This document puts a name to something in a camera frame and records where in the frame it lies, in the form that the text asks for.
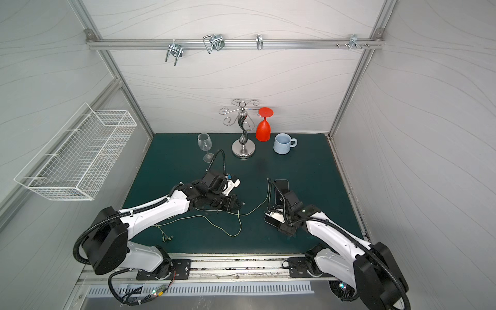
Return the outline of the black phone silver frame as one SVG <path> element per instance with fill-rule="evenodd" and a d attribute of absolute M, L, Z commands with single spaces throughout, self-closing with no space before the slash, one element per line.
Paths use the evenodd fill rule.
<path fill-rule="evenodd" d="M 284 205 L 284 195 L 289 192 L 289 181 L 287 179 L 276 179 L 275 180 L 275 205 Z"/>

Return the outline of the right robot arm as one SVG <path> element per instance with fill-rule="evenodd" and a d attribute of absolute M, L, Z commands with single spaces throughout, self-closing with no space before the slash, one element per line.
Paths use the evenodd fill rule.
<path fill-rule="evenodd" d="M 368 309 L 396 309 L 402 302 L 411 309 L 407 281 L 391 250 L 372 244 L 343 229 L 314 205 L 305 205 L 293 191 L 275 194 L 275 206 L 265 221 L 278 231 L 294 236 L 297 229 L 320 239 L 305 255 L 303 268 L 309 276 L 331 275 L 331 292 L 342 302 L 360 299 Z"/>

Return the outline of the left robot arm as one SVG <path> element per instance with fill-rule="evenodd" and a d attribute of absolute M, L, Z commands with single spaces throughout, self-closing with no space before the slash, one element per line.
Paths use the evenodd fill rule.
<path fill-rule="evenodd" d="M 137 269 L 158 280 L 173 271 L 170 256 L 160 246 L 137 244 L 132 239 L 142 231 L 191 209 L 210 206 L 229 211 L 242 206 L 233 189 L 239 178 L 209 170 L 200 180 L 175 185 L 169 194 L 136 207 L 102 209 L 91 226 L 77 238 L 75 260 L 90 265 L 96 275 L 116 269 Z"/>

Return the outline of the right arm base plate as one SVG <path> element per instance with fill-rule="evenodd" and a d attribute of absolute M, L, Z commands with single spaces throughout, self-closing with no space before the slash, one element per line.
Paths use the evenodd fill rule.
<path fill-rule="evenodd" d="M 323 275 L 314 259 L 308 257 L 290 257 L 283 261 L 282 267 L 289 270 L 291 278 L 320 278 Z"/>

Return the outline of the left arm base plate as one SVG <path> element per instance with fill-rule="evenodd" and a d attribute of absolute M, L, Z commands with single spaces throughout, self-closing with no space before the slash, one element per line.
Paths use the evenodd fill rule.
<path fill-rule="evenodd" d="M 190 268 L 190 259 L 168 259 L 162 262 L 154 271 L 139 270 L 136 279 L 140 281 L 187 280 Z"/>

